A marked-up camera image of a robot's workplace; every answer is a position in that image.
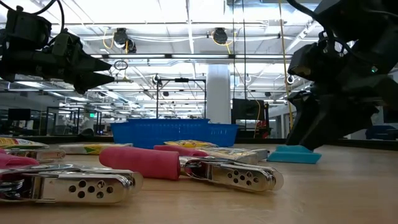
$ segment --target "metal clamp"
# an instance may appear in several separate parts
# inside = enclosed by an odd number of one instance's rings
[[[65,151],[60,149],[6,149],[6,153],[33,158],[39,163],[59,161],[65,157]]]
[[[76,165],[0,170],[0,202],[118,203],[142,187],[138,172]]]
[[[183,175],[241,190],[279,190],[284,184],[282,174],[274,168],[243,164],[229,159],[180,157],[180,165]]]

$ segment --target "teal block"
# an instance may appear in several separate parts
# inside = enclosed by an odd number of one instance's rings
[[[316,164],[321,154],[314,153],[303,146],[277,146],[267,159],[269,162],[291,162],[301,164]]]

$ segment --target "table surface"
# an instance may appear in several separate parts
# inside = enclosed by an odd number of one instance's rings
[[[317,152],[323,155],[317,165],[263,163],[284,175],[277,192],[247,193],[188,178],[145,179],[138,194],[110,206],[0,203],[7,220],[0,223],[397,223],[398,152],[335,146]],[[97,156],[67,156],[63,162],[101,166]]]

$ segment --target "blue plastic basket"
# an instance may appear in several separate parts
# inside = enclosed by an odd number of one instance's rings
[[[182,139],[205,141],[208,121],[208,119],[129,119],[128,123],[123,123],[125,126],[116,124],[111,128],[115,143],[130,142],[134,147],[153,149],[155,145],[164,144],[166,141]]]
[[[220,147],[230,147],[235,143],[237,124],[208,124],[207,137],[204,141]]]
[[[113,141],[117,144],[132,143],[131,125],[129,123],[111,123]]]

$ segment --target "pink handle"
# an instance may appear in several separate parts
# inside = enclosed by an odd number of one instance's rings
[[[127,146],[108,147],[99,154],[99,162],[113,169],[140,172],[148,178],[178,180],[180,175],[178,156],[178,152]]]
[[[155,146],[154,149],[159,151],[178,152],[180,156],[208,156],[207,153],[196,150],[195,148],[187,148],[182,146]]]

